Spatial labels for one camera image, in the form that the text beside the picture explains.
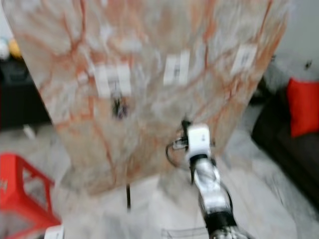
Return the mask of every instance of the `red stool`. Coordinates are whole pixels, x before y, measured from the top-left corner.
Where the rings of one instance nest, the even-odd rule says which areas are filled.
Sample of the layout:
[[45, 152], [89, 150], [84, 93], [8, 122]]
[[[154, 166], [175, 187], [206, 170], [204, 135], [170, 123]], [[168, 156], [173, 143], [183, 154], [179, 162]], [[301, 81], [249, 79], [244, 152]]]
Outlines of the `red stool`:
[[[24, 171], [30, 173], [28, 178], [23, 178]], [[24, 183], [34, 178], [40, 179], [44, 184], [47, 208], [39, 205], [24, 191]], [[54, 183], [49, 178], [20, 156], [12, 153], [0, 155], [0, 211], [17, 213], [32, 223], [31, 228], [6, 239], [17, 239], [61, 224], [52, 212], [50, 187], [53, 185]]]

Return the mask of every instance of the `black cable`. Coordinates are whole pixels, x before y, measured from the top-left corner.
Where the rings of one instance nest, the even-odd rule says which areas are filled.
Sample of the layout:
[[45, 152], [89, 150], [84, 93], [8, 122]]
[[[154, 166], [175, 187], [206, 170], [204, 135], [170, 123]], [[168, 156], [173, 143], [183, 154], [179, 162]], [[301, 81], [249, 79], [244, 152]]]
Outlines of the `black cable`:
[[[175, 167], [175, 168], [180, 168], [180, 169], [183, 169], [185, 171], [188, 171], [189, 168], [188, 167], [182, 167], [181, 165], [178, 165], [174, 162], [174, 160], [170, 157], [169, 155], [169, 148], [173, 147], [174, 143], [169, 143], [168, 145], [166, 145], [166, 148], [165, 148], [165, 155], [166, 155], [166, 158], [168, 160], [168, 162], [170, 162], [170, 164]], [[233, 201], [231, 199], [231, 196], [230, 196], [230, 193], [229, 193], [229, 190], [228, 188], [226, 187], [226, 185], [220, 181], [220, 186], [225, 190], [226, 194], [227, 194], [227, 197], [228, 197], [228, 200], [229, 200], [229, 206], [230, 206], [230, 210], [231, 212], [233, 213], [234, 212], [234, 208], [233, 208]]]

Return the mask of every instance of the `red cushion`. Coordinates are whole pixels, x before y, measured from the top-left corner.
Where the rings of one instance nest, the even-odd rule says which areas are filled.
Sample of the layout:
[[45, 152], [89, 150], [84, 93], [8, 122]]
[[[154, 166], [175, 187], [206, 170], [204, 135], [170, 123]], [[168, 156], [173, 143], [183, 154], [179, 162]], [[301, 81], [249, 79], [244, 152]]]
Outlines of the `red cushion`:
[[287, 97], [291, 114], [291, 136], [319, 132], [319, 82], [290, 78]]

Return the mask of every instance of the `floor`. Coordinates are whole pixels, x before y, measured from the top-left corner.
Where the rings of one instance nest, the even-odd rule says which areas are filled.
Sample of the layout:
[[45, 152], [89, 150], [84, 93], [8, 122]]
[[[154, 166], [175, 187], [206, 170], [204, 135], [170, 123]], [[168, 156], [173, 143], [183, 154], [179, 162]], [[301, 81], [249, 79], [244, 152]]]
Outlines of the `floor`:
[[[235, 218], [256, 239], [317, 239], [318, 212], [249, 136], [260, 110], [247, 108], [225, 153], [217, 157]], [[132, 209], [127, 212], [125, 188], [90, 198], [60, 185], [70, 160], [49, 125], [39, 129], [35, 140], [22, 130], [1, 133], [0, 152], [4, 151], [23, 155], [55, 179], [52, 200], [66, 239], [207, 238], [188, 172], [172, 169], [132, 184]], [[16, 225], [0, 215], [0, 239]]]

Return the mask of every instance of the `black sofa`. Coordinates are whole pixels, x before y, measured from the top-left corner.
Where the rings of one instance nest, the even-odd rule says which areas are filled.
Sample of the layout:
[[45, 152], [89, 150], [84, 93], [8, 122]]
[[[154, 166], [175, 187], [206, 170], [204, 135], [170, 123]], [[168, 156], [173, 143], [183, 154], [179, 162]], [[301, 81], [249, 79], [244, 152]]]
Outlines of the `black sofa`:
[[279, 90], [266, 103], [254, 126], [252, 139], [319, 208], [319, 133], [291, 138], [286, 89]]
[[0, 130], [50, 123], [23, 61], [0, 61]]

